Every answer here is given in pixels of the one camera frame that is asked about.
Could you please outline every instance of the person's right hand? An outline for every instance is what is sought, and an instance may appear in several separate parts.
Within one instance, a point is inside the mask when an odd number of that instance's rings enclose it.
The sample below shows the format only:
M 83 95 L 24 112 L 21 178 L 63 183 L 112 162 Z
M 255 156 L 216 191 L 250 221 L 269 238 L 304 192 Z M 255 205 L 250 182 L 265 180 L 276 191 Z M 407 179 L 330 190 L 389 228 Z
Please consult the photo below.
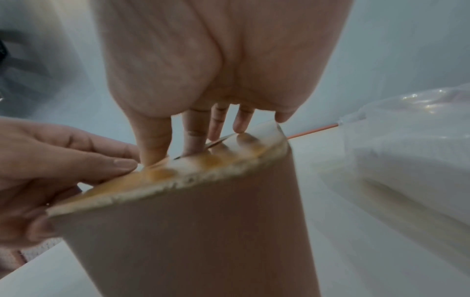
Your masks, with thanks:
M 219 138 L 230 104 L 284 122 L 315 88 L 352 0 L 93 0 L 110 91 L 144 165 L 166 156 L 183 113 L 183 155 Z

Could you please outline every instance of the fingernail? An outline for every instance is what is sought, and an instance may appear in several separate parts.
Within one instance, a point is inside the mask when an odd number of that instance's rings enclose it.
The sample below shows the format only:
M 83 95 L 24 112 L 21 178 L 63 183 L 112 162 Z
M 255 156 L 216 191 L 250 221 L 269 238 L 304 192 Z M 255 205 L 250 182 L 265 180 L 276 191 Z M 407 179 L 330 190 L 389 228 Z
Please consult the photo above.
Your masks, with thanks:
M 114 165 L 122 170 L 134 170 L 137 168 L 137 162 L 132 159 L 116 159 Z

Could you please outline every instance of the person's left hand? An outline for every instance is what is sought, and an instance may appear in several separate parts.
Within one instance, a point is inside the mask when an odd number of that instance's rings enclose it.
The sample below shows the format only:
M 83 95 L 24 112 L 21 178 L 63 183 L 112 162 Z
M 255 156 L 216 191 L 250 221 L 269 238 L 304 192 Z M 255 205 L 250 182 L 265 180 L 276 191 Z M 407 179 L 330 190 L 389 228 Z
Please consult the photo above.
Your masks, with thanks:
M 0 117 L 0 246 L 24 248 L 55 237 L 48 205 L 133 171 L 135 145 L 79 129 Z

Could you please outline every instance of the clear plastic wrap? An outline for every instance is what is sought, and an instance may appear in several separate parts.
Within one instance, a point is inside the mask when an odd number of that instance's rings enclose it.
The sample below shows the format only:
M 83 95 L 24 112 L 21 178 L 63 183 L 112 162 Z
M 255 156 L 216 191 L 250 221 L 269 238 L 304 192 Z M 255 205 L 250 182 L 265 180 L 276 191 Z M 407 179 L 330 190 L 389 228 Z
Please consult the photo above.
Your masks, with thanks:
M 340 125 L 355 174 L 470 226 L 470 84 L 372 102 Z

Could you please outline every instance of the background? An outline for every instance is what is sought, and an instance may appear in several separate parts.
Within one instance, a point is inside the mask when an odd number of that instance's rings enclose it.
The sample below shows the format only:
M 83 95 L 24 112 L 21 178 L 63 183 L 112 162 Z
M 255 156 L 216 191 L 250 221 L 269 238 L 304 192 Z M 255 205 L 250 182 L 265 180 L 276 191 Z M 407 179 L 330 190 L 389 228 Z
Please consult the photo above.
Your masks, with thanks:
M 373 100 L 469 82 L 469 12 L 467 0 L 355 1 L 321 82 L 284 132 L 335 123 Z M 108 94 L 86 1 L 0 0 L 0 39 L 15 57 L 0 71 L 1 115 L 135 142 Z M 232 133 L 235 114 L 232 108 L 223 135 Z M 272 118 L 256 111 L 251 125 Z M 179 116 L 173 129 L 175 157 L 183 142 Z

